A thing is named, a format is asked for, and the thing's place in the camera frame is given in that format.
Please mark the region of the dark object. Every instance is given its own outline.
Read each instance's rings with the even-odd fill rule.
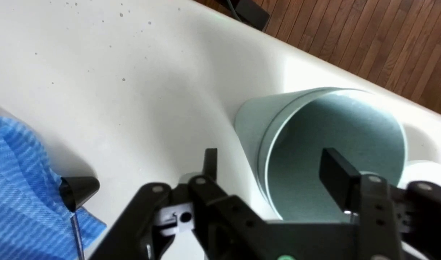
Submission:
[[[217,0],[229,9],[237,21],[262,31],[266,27],[269,15],[253,0]]]
[[[205,164],[216,164],[213,149],[205,157]],[[360,175],[334,149],[323,151],[320,178],[353,223],[266,223],[208,175],[198,175],[174,191],[165,184],[142,187],[91,259],[161,259],[178,232],[191,230],[211,260],[414,260],[402,239],[441,260],[440,187],[412,183],[398,190],[380,177]]]
[[[68,177],[61,180],[61,199],[71,213],[81,209],[100,190],[100,183],[94,177]]]

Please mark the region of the blue fabric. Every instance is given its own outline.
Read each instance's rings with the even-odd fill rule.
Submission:
[[[0,118],[0,260],[78,259],[59,186],[33,132]],[[87,248],[106,226],[84,209],[77,219]]]

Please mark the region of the white surface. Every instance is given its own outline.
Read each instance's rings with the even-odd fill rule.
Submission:
[[[245,100],[314,87],[386,97],[409,160],[441,164],[435,113],[194,2],[0,2],[0,108],[97,173],[87,209],[109,226],[139,187],[177,186],[213,147],[221,187],[272,217],[232,119]],[[165,259],[203,259],[194,245],[178,236]]]

